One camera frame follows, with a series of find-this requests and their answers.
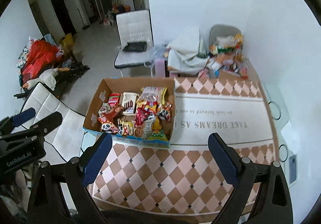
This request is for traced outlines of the orange panda snack packet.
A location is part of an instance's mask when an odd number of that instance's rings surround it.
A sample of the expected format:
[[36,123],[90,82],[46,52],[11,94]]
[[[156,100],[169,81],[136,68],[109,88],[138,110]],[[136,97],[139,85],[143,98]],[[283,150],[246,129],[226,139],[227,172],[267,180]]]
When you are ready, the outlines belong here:
[[104,116],[101,116],[98,118],[99,123],[101,123],[101,132],[106,132],[110,134],[116,134],[118,133],[118,128],[115,126],[115,124],[106,119]]

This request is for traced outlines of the near white padded chair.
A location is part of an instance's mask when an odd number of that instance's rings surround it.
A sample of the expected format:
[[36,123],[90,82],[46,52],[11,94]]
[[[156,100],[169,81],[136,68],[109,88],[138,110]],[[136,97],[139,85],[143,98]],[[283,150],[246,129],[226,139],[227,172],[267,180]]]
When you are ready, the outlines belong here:
[[61,102],[42,83],[37,83],[25,100],[21,111],[35,110],[35,116],[18,127],[26,130],[44,121],[44,149],[46,155],[41,161],[62,164],[79,156],[82,144],[85,117]]

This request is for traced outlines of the orange noodle packet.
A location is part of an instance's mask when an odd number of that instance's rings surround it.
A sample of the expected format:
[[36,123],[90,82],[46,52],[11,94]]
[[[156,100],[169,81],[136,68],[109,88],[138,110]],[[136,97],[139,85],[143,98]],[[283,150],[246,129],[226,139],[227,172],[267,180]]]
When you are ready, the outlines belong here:
[[141,88],[141,95],[138,97],[136,104],[138,107],[147,103],[165,104],[166,87],[146,86]]

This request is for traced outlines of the red snack packet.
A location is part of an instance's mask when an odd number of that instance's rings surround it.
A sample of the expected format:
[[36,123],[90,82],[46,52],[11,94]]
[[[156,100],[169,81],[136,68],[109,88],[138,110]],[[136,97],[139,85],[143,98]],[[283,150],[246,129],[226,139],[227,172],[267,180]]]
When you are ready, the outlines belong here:
[[108,104],[111,108],[117,107],[120,105],[120,93],[111,93],[108,97]]

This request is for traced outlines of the brown cardboard box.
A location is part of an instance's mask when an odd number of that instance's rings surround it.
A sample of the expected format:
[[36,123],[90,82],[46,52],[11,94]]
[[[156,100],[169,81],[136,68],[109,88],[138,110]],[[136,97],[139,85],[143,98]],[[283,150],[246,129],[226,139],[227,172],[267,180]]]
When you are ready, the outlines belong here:
[[169,147],[174,116],[173,79],[105,78],[92,98],[83,128],[128,143]]

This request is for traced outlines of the white cloth pile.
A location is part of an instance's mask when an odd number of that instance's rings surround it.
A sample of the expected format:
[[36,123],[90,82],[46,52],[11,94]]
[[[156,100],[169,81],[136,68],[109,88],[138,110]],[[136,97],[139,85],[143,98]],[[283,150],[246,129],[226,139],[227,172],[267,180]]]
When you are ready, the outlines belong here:
[[208,57],[199,57],[199,50],[204,46],[205,42],[200,36],[200,28],[183,29],[167,45],[169,49],[168,70],[173,73],[196,75],[208,63]]

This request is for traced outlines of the white chocolate wafer packet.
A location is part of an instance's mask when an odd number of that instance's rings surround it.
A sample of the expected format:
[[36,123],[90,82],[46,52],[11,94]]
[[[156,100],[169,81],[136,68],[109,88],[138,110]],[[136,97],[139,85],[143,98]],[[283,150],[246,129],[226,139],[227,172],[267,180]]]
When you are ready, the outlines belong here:
[[134,115],[136,110],[136,101],[139,94],[134,92],[124,92],[122,94],[121,106],[124,108],[122,111],[123,115]]

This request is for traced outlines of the pile of snack packets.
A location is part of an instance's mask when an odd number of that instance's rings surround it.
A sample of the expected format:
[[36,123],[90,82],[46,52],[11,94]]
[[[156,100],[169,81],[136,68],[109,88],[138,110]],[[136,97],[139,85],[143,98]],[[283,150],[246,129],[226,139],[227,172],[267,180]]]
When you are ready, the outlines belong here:
[[248,68],[242,54],[243,35],[217,36],[209,46],[207,64],[198,72],[198,78],[218,78],[220,73],[225,72],[243,80],[248,79]]

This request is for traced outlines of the grey chair with snacks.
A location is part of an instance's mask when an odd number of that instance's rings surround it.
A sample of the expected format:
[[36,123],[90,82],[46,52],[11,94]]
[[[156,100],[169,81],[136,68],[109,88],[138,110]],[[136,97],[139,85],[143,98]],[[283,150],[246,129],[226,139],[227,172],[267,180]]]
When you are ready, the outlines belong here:
[[237,27],[216,24],[209,32],[209,45],[220,49],[239,48],[243,42],[243,35]]

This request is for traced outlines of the far white padded chair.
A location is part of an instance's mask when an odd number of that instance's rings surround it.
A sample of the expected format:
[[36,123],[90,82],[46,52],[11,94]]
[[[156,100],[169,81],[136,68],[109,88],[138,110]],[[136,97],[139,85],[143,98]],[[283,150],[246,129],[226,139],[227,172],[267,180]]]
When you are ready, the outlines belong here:
[[[118,14],[116,16],[120,46],[114,61],[115,69],[124,76],[126,68],[144,66],[150,69],[153,76],[151,50],[153,47],[153,36],[151,29],[150,11],[139,10]],[[126,53],[124,47],[128,43],[146,42],[147,49],[141,53]]]

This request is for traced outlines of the white padded chair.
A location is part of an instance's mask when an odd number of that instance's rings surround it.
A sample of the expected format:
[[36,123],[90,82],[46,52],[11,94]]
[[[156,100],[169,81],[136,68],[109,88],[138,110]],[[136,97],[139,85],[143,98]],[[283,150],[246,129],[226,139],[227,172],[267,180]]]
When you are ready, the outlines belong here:
[[[124,76],[126,68],[144,66],[150,69],[153,76],[151,50],[153,47],[153,36],[151,29],[150,11],[139,10],[118,14],[116,16],[120,46],[114,61],[115,69]],[[146,42],[147,49],[141,53],[126,53],[124,47],[128,43]]]
[[21,111],[35,110],[35,116],[18,127],[26,130],[44,121],[44,149],[46,155],[41,161],[62,164],[79,156],[82,144],[85,117],[61,102],[42,83],[37,83],[25,100]]

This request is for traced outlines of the red plastic bag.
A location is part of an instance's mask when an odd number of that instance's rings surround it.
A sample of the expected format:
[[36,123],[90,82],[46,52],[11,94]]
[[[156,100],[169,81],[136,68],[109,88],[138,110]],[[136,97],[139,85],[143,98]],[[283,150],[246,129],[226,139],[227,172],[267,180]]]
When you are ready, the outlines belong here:
[[44,40],[36,40],[31,44],[27,56],[27,62],[21,69],[22,84],[38,77],[47,66],[61,61],[62,55],[58,55],[60,49]]

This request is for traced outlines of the white goose plush toy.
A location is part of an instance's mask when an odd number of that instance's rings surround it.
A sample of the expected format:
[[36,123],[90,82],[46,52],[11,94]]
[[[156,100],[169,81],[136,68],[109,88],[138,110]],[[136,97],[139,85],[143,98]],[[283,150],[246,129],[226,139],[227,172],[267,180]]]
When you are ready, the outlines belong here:
[[41,82],[45,84],[48,88],[54,91],[56,87],[56,76],[62,72],[68,72],[70,69],[66,68],[51,68],[44,71],[38,78],[28,80],[23,84],[23,88],[31,90],[37,83]]

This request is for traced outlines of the pink box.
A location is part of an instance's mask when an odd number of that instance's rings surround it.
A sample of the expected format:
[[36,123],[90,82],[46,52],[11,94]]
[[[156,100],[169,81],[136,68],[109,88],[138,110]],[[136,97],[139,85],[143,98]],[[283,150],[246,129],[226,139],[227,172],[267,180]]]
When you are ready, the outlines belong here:
[[159,78],[168,77],[167,60],[158,59],[154,65],[155,76]]

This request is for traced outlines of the yellow panda snack packet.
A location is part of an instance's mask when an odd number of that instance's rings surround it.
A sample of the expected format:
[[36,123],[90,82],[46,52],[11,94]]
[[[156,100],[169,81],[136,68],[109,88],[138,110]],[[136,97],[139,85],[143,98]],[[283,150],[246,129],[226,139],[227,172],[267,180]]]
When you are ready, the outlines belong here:
[[118,119],[118,134],[123,137],[133,135],[134,127],[132,122],[122,121]]

